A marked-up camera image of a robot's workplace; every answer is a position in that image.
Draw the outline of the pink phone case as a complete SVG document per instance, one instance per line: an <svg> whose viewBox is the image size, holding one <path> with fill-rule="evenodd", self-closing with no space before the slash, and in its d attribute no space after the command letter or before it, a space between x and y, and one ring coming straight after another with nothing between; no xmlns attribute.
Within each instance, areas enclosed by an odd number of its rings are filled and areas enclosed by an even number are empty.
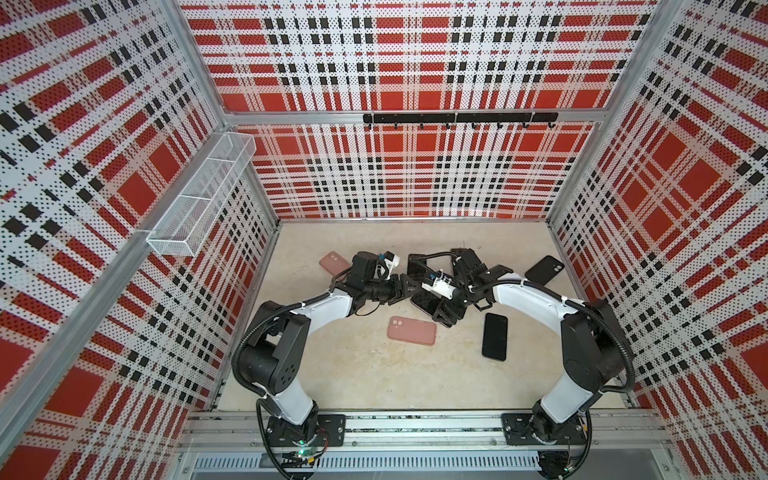
<svg viewBox="0 0 768 480"><path fill-rule="evenodd" d="M323 256L319 265L332 277L337 276L351 267L351 263L335 251L330 251Z"/></svg>
<svg viewBox="0 0 768 480"><path fill-rule="evenodd" d="M436 327L434 322L393 316L388 323L387 337L393 341L433 346L436 342Z"/></svg>

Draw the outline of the black phone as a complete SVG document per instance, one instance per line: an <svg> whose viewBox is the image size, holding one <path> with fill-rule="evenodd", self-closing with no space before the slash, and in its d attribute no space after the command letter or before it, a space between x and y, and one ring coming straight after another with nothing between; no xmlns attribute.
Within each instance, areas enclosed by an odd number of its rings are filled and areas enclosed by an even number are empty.
<svg viewBox="0 0 768 480"><path fill-rule="evenodd" d="M481 355L490 360L504 362L507 358L508 319L487 313L484 319Z"/></svg>
<svg viewBox="0 0 768 480"><path fill-rule="evenodd" d="M410 254L408 256L407 275L419 284L423 284L432 278L433 271L428 266L428 260L424 254Z"/></svg>
<svg viewBox="0 0 768 480"><path fill-rule="evenodd" d="M411 297L411 303L432 321L446 328L452 328L457 323L455 315L450 310L451 302L444 297L419 290Z"/></svg>

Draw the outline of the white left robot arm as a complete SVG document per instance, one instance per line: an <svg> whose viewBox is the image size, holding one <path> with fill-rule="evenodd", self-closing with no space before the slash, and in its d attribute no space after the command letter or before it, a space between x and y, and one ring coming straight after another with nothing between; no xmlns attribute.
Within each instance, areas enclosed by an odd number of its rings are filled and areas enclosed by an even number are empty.
<svg viewBox="0 0 768 480"><path fill-rule="evenodd" d="M256 395L256 407L277 421L290 441L310 443L318 427L317 403L300 385L298 372L310 335L354 316L368 302L393 305L419 286L405 274L384 280L337 282L327 291L289 305L263 303L231 359L235 381Z"/></svg>

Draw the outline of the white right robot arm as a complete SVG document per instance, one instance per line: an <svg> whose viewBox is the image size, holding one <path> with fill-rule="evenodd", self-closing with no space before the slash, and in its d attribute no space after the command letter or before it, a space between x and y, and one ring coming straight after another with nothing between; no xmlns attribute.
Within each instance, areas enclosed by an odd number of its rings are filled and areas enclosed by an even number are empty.
<svg viewBox="0 0 768 480"><path fill-rule="evenodd" d="M452 270L429 266L430 254L412 254L407 274L421 289L412 302L431 319L451 328L469 307L484 311L500 304L517 310L558 334L563 373L531 409L516 436L555 445L579 426L579 418L606 393L635 385L634 355L610 305L562 296L513 269L483 263L468 248L445 252Z"/></svg>

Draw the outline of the black phone case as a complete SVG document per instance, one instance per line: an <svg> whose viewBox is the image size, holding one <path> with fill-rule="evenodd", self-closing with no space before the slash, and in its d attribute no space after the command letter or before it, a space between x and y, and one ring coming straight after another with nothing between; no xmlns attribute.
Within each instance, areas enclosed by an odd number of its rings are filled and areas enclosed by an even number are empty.
<svg viewBox="0 0 768 480"><path fill-rule="evenodd" d="M557 275L559 275L565 266L552 255L546 255L536 262L525 273L525 278L538 285L547 285Z"/></svg>

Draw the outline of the black hook rail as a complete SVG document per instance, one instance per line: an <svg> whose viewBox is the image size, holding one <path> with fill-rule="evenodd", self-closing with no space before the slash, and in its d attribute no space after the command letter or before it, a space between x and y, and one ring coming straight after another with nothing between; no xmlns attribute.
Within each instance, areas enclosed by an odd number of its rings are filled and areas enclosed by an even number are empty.
<svg viewBox="0 0 768 480"><path fill-rule="evenodd" d="M452 112L452 113L369 113L362 115L365 125L400 126L416 124L453 125L453 124L520 124L527 127L533 123L551 126L558 121L558 112Z"/></svg>

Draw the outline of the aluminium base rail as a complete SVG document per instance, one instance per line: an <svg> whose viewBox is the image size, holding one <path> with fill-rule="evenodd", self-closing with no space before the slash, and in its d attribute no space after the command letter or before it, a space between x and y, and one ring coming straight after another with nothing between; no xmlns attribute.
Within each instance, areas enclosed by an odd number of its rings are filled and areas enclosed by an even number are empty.
<svg viewBox="0 0 768 480"><path fill-rule="evenodd" d="M297 479L682 479L672 442L647 410L591 412L591 427L535 440L521 410L330 411L310 447L267 435Z"/></svg>

